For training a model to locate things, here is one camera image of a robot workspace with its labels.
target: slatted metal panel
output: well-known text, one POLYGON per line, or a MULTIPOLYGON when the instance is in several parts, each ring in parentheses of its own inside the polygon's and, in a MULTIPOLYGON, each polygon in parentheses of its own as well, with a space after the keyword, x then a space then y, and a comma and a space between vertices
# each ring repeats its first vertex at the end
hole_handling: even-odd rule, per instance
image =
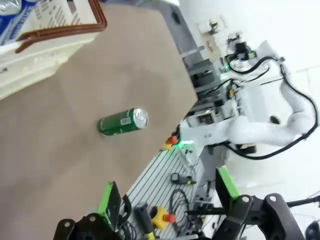
MULTIPOLYGON (((181 159, 181 154, 176 148, 170 151, 159 152, 127 192, 131 201, 132 209, 138 203, 148 203, 149 211, 153 206, 163 206, 167 211, 169 211, 170 196, 175 189, 179 188, 186 193, 188 200, 192 201, 198 184, 172 184, 171 174, 179 173, 184 176, 190 175, 195 178, 198 183, 201 180, 203 172, 204 167, 200 159, 194 166, 194 171, 186 168, 184 166, 183 159, 181 159)), ((181 205, 177 209, 176 222, 184 217, 185 210, 185 205, 181 205)), ((135 219, 133 211, 128 221, 136 228, 137 239, 141 239, 143 237, 143 232, 135 219)), ((176 236, 176 232, 171 224, 169 224, 165 230, 157 229, 155 234, 160 236, 161 239, 170 239, 176 236)))

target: brown table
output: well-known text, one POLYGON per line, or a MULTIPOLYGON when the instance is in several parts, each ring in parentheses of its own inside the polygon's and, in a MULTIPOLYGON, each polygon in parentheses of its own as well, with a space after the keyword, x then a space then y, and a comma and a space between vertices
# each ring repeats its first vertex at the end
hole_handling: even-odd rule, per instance
POLYGON ((0 101, 0 233, 50 240, 79 220, 107 181, 123 195, 196 102, 160 13, 105 8, 106 31, 53 76, 0 101), (97 120, 146 108, 147 129, 102 137, 97 120))

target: brown handle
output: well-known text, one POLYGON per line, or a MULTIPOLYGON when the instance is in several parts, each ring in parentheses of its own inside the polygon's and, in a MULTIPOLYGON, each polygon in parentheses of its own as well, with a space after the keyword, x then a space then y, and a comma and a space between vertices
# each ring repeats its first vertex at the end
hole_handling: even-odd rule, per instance
POLYGON ((21 44, 21 46, 15 50, 15 53, 21 53, 23 50, 25 50, 32 44, 49 39, 56 39, 78 34, 102 32, 108 24, 104 12, 102 11, 98 0, 88 0, 88 2, 96 19, 96 23, 70 26, 56 26, 46 29, 25 32, 17 39, 17 41, 26 41, 24 41, 21 44))

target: barcode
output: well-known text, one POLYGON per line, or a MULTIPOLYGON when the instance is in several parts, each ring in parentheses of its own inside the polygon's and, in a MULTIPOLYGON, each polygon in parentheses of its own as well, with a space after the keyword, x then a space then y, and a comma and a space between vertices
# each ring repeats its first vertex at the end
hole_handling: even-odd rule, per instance
POLYGON ((120 122, 121 122, 121 125, 127 125, 127 124, 131 123, 131 120, 130 120, 130 117, 126 117, 126 118, 121 119, 120 122))

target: green soda can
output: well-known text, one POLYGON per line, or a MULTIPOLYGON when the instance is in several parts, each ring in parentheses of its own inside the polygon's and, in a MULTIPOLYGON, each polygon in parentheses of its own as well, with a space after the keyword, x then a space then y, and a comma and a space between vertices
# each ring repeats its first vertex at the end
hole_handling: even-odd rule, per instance
POLYGON ((98 132, 105 136, 113 136, 145 129, 149 117, 145 109, 134 107, 99 120, 98 132))

